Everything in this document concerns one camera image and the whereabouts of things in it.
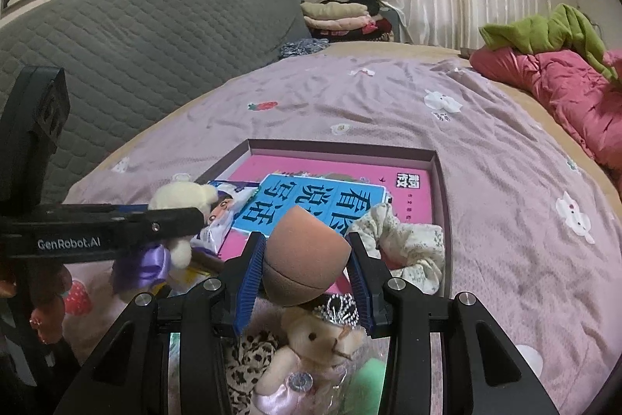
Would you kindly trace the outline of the hand with red nails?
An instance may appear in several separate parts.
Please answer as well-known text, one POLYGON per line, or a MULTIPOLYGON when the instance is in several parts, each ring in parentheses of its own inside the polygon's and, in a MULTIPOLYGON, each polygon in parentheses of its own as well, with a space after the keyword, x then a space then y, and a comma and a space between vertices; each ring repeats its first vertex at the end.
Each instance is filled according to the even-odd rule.
POLYGON ((17 268, 15 263, 1 261, 1 298, 13 299, 27 287, 33 304, 28 323, 43 345, 54 345, 62 338, 63 295, 72 287, 72 275, 56 260, 31 260, 26 264, 26 280, 20 282, 17 268))

